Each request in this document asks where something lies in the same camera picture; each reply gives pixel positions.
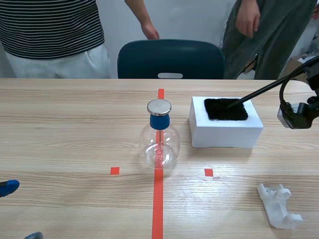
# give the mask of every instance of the hand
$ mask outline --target hand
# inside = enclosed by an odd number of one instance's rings
[[[159,40],[160,38],[152,23],[142,24],[142,31],[148,40]]]
[[[236,28],[240,33],[253,38],[258,31],[260,11],[256,0],[243,0],[237,14]]]
[[[319,19],[319,5],[315,7],[312,17],[314,18],[314,20]]]

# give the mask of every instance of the wooden table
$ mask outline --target wooden table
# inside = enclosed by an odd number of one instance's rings
[[[0,238],[41,231],[45,239],[150,239],[154,171],[140,162],[138,139],[158,88],[181,138],[179,163],[164,175],[165,239],[319,238],[319,120],[309,130],[284,128],[279,88],[253,100],[264,124],[253,150],[191,147],[191,96],[241,97],[268,83],[0,80],[0,182],[21,182],[0,198]],[[286,90],[291,103],[311,95],[300,82]],[[116,166],[120,175],[110,175]],[[289,188],[288,210],[304,223],[272,228],[260,183]]]

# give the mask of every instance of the striped shirt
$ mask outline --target striped shirt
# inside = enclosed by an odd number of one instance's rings
[[[72,56],[104,43],[95,0],[0,0],[0,40],[29,59]]]

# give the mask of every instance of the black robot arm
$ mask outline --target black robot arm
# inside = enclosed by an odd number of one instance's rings
[[[306,103],[299,103],[291,105],[284,99],[284,90],[287,83],[294,77],[306,73],[307,83],[310,88],[315,91],[316,96],[310,97]],[[285,127],[292,129],[310,128],[315,118],[319,117],[319,56],[307,61],[297,69],[295,69],[288,76],[281,78],[259,90],[239,99],[227,108],[231,108],[237,104],[244,103],[272,88],[282,85],[280,88],[280,109],[278,112],[278,119]]]

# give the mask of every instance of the white foam block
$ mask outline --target white foam block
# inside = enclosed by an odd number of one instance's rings
[[[247,120],[210,120],[205,109],[206,99],[232,97],[192,97],[189,126],[193,147],[238,147],[253,148],[263,130],[251,101],[244,103]]]

